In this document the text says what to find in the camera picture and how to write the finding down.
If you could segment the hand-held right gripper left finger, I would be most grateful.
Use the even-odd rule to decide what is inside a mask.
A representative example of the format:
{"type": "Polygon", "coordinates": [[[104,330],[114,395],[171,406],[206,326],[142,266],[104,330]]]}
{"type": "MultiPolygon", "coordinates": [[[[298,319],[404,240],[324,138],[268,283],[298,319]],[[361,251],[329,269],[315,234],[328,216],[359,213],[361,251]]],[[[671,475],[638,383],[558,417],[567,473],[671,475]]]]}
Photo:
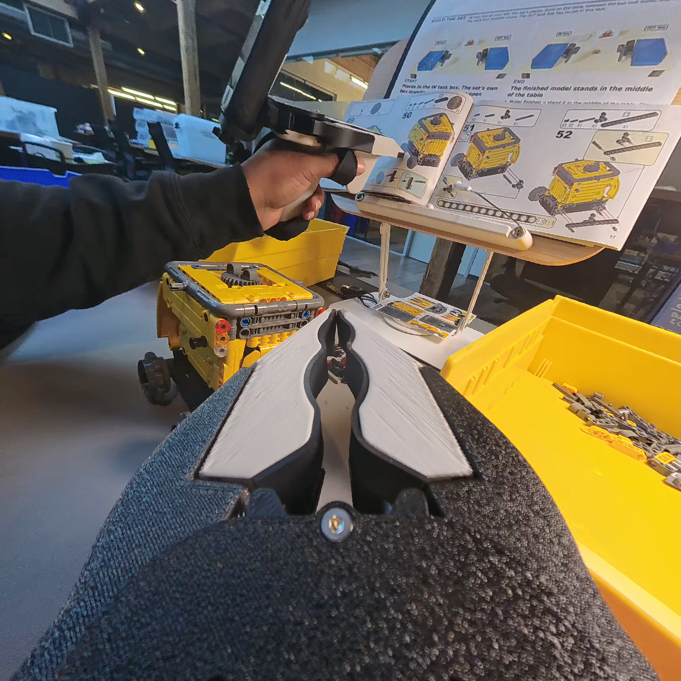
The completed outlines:
{"type": "Polygon", "coordinates": [[[324,481],[317,402],[336,312],[325,311],[258,360],[209,442],[200,480],[269,488],[284,506],[317,506],[324,481]]]}

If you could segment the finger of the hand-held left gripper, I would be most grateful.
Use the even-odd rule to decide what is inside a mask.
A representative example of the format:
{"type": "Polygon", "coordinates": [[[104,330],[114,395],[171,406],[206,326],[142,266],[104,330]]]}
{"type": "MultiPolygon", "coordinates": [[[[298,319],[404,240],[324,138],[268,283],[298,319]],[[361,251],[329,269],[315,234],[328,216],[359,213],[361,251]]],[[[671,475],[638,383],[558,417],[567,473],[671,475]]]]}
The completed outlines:
{"type": "Polygon", "coordinates": [[[404,151],[395,140],[381,133],[329,117],[311,118],[310,131],[324,150],[347,149],[372,157],[402,158],[404,151]]]}
{"type": "Polygon", "coordinates": [[[290,101],[268,97],[266,126],[280,137],[375,137],[375,132],[304,109],[290,101]]]}

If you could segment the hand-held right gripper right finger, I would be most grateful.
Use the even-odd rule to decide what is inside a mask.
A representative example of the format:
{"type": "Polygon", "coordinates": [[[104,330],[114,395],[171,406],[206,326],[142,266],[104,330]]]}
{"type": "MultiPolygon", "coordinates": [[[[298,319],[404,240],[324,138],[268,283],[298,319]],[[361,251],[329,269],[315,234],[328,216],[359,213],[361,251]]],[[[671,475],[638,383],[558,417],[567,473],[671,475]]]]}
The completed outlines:
{"type": "Polygon", "coordinates": [[[355,398],[349,470],[354,506],[388,506],[404,489],[469,479],[475,464],[443,410],[454,390],[437,371],[342,312],[345,379],[355,398]]]}

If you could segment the yellow toy brick vehicle model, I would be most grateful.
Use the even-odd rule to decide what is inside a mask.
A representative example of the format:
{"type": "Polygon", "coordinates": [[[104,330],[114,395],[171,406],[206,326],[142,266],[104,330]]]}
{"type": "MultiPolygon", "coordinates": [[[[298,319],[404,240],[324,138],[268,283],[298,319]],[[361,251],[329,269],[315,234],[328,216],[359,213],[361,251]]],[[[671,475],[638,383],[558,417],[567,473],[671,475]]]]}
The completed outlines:
{"type": "Polygon", "coordinates": [[[172,357],[148,352],[138,362],[144,396],[166,406],[180,395],[193,411],[323,308],[319,294],[263,264],[172,261],[156,311],[172,357]]]}

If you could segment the yellow storage bin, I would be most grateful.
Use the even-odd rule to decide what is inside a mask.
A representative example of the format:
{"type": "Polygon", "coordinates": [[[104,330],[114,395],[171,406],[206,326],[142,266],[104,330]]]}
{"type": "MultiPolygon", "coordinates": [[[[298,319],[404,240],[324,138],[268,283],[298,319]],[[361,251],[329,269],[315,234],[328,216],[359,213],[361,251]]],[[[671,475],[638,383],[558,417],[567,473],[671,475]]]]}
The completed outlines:
{"type": "Polygon", "coordinates": [[[215,251],[205,261],[263,264],[308,287],[336,275],[348,227],[316,218],[299,236],[280,241],[264,235],[233,243],[215,251]]]}
{"type": "Polygon", "coordinates": [[[680,336],[556,297],[453,354],[442,376],[532,465],[620,624],[680,679],[680,491],[586,434],[553,383],[680,437],[680,336]]]}

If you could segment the building instruction booklet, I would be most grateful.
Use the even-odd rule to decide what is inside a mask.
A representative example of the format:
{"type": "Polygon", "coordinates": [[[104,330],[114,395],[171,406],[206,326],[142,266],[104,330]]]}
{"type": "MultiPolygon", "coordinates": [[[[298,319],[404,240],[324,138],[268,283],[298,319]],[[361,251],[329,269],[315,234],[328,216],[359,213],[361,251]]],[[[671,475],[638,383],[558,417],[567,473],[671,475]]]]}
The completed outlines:
{"type": "Polygon", "coordinates": [[[432,1],[350,123],[404,151],[357,196],[621,250],[680,139],[679,1],[432,1]]]}

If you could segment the pile of assorted brick beams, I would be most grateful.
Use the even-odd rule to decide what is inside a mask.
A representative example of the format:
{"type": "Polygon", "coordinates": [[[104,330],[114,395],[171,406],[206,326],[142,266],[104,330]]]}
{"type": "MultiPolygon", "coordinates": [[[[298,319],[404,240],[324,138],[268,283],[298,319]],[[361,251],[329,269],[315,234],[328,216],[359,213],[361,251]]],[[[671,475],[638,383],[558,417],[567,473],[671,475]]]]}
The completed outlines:
{"type": "Polygon", "coordinates": [[[585,395],[568,383],[552,385],[561,393],[569,411],[583,422],[583,432],[645,463],[662,475],[668,487],[680,490],[679,438],[660,430],[630,406],[615,407],[599,392],[585,395]]]}

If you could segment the person's left forearm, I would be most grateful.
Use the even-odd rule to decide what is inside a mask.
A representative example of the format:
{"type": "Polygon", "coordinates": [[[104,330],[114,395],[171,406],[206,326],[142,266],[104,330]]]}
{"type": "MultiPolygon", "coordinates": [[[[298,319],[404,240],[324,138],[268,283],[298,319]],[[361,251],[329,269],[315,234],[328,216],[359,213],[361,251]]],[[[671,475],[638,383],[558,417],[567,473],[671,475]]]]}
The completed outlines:
{"type": "Polygon", "coordinates": [[[264,234],[240,166],[83,175],[68,188],[1,182],[1,348],[35,322],[87,309],[264,234]]]}

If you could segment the grey desk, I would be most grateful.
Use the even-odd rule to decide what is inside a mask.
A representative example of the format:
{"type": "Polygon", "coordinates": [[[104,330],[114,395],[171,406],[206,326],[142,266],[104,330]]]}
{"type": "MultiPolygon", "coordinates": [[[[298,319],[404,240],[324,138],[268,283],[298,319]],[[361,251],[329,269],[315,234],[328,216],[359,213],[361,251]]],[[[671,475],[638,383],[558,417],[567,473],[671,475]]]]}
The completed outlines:
{"type": "Polygon", "coordinates": [[[157,287],[37,323],[1,359],[1,679],[60,612],[130,478],[187,410],[148,404],[157,287]]]}

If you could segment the person's left hand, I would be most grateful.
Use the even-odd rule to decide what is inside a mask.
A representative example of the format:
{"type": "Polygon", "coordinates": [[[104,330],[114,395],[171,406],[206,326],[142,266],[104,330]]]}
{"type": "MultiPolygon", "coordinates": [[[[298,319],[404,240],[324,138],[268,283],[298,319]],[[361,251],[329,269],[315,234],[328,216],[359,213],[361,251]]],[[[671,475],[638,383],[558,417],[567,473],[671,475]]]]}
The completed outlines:
{"type": "Polygon", "coordinates": [[[275,227],[283,210],[300,202],[310,189],[315,193],[299,204],[300,216],[307,221],[317,218],[325,201],[319,181],[334,175],[338,163],[335,153],[307,153],[278,138],[264,144],[241,166],[262,229],[275,227]]]}

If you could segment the yellow printed sticker sheet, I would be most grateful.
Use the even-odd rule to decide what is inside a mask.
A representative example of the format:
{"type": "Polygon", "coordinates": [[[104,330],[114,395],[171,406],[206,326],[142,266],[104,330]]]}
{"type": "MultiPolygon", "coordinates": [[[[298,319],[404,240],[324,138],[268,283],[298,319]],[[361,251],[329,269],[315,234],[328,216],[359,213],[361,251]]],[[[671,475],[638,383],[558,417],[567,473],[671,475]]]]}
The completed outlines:
{"type": "Polygon", "coordinates": [[[476,318],[472,312],[419,293],[403,297],[390,295],[371,309],[404,330],[442,339],[456,335],[476,318]]]}

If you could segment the white plastic box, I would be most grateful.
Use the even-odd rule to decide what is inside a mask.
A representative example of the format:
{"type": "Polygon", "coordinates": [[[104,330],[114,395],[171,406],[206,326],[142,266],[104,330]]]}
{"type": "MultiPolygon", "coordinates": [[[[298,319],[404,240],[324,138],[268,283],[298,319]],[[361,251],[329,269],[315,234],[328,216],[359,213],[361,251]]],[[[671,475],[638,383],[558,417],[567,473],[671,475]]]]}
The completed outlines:
{"type": "Polygon", "coordinates": [[[1,96],[1,131],[60,138],[56,112],[54,107],[1,96]]]}
{"type": "Polygon", "coordinates": [[[169,148],[177,159],[190,159],[211,166],[225,166],[226,146],[214,134],[214,121],[195,116],[174,115],[149,108],[133,108],[136,144],[155,148],[149,123],[160,123],[169,148]]]}

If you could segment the white book stand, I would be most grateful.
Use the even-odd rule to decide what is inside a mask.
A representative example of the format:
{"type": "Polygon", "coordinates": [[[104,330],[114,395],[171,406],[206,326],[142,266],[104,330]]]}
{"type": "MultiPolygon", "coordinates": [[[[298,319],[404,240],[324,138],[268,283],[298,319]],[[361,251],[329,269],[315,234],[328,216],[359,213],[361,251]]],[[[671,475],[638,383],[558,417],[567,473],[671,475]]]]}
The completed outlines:
{"type": "MultiPolygon", "coordinates": [[[[484,221],[482,218],[464,217],[431,206],[381,200],[374,195],[365,195],[363,198],[358,195],[358,200],[355,201],[348,193],[333,193],[332,199],[341,210],[349,214],[543,266],[574,264],[604,250],[603,246],[534,236],[528,227],[525,227],[523,236],[516,237],[511,235],[510,223],[496,218],[484,221]]],[[[353,313],[394,345],[438,370],[443,368],[452,354],[481,337],[481,333],[476,330],[460,330],[454,336],[440,340],[430,335],[410,334],[406,328],[392,325],[390,319],[378,311],[370,310],[362,302],[336,302],[332,308],[353,313]]]]}

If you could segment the blue storage bin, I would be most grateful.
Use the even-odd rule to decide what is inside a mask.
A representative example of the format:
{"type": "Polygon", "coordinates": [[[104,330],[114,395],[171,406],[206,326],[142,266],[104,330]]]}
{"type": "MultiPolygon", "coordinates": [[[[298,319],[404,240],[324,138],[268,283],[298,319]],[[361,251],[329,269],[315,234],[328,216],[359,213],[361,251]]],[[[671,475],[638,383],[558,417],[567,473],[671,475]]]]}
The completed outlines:
{"type": "Polygon", "coordinates": [[[29,183],[41,186],[66,187],[70,185],[73,178],[80,177],[81,174],[66,171],[63,175],[56,175],[49,169],[17,166],[1,166],[1,180],[19,183],[29,183]]]}

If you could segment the dark wooden post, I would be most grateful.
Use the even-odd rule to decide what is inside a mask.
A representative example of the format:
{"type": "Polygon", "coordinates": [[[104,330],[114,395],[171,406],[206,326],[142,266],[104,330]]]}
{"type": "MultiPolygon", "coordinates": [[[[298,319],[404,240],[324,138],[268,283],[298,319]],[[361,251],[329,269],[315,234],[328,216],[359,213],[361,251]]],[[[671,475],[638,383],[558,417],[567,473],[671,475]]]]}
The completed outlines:
{"type": "Polygon", "coordinates": [[[465,250],[465,244],[437,238],[421,281],[419,293],[447,302],[465,250]]]}

